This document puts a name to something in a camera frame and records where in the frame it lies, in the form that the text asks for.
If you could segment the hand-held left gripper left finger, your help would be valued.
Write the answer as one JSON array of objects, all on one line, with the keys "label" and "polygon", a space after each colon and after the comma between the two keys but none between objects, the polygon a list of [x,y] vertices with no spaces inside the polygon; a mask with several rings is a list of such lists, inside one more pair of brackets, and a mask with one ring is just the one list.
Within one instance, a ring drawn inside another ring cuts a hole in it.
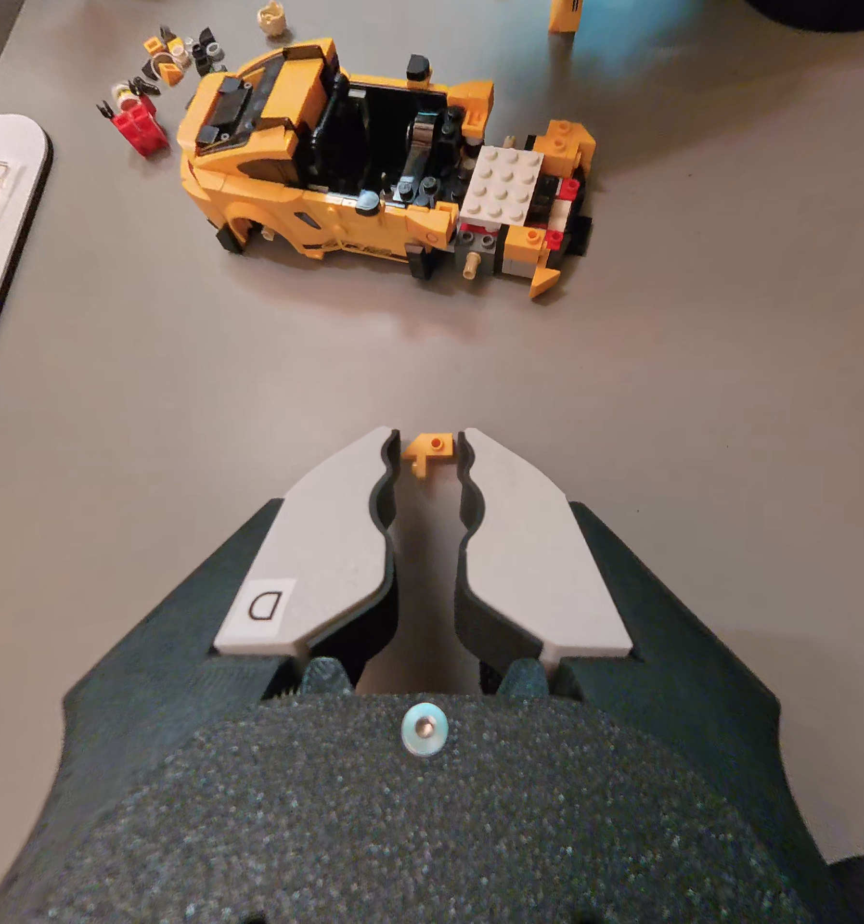
[{"label": "hand-held left gripper left finger", "polygon": [[394,637],[400,433],[378,427],[283,499],[214,639],[225,655],[337,659],[352,686]]}]

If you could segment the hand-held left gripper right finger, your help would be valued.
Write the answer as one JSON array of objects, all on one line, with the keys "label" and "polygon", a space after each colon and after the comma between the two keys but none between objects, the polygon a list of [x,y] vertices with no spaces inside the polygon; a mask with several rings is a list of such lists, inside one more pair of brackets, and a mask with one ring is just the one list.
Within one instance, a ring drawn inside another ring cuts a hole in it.
[{"label": "hand-held left gripper right finger", "polygon": [[455,627],[484,667],[622,659],[633,642],[573,508],[552,479],[481,430],[458,435]]}]

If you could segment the small yellow lego bracket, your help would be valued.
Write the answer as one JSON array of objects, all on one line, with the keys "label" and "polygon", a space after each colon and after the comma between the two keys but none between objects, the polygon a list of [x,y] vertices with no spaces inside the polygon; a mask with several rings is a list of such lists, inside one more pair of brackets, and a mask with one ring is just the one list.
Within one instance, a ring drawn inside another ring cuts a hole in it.
[{"label": "small yellow lego bracket", "polygon": [[411,463],[413,476],[425,480],[431,461],[454,458],[452,433],[421,433],[402,452],[401,458]]}]

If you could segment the yellow lego car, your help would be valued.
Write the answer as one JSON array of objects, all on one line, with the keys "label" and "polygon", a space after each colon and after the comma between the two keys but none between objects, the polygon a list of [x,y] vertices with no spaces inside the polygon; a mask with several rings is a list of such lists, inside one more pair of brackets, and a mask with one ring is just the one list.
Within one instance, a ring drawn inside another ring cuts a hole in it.
[{"label": "yellow lego car", "polygon": [[585,251],[596,142],[560,119],[489,144],[493,104],[491,81],[436,83],[419,54],[380,77],[345,70],[330,38],[293,43],[202,78],[177,135],[182,186],[229,252],[259,233],[422,281],[452,258],[466,280],[509,274],[538,297]]}]

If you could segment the red lego minifigure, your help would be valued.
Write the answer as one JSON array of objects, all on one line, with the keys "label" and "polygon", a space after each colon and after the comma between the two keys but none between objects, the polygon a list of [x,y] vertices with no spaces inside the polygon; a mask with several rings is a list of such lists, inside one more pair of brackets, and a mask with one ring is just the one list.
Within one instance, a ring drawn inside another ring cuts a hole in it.
[{"label": "red lego minifigure", "polygon": [[169,150],[168,136],[156,117],[157,87],[135,77],[114,84],[111,95],[113,102],[102,101],[98,110],[140,156],[149,158]]}]

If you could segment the pile of small lego pieces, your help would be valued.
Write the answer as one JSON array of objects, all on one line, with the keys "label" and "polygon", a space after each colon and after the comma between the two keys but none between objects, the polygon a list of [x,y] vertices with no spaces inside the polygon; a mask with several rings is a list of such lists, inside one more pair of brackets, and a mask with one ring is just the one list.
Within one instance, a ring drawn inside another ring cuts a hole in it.
[{"label": "pile of small lego pieces", "polygon": [[148,38],[143,47],[147,59],[141,72],[153,84],[161,82],[173,87],[191,70],[200,77],[226,71],[223,47],[210,28],[202,29],[193,39],[161,25],[158,34]]}]

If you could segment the white metal book stand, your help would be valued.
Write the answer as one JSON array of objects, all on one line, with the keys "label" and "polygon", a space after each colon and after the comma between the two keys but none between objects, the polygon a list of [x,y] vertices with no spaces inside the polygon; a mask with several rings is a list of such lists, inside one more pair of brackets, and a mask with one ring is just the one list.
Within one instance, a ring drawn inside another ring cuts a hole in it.
[{"label": "white metal book stand", "polygon": [[8,198],[0,208],[0,315],[52,166],[48,135],[24,115],[0,114],[0,161],[10,163]]}]

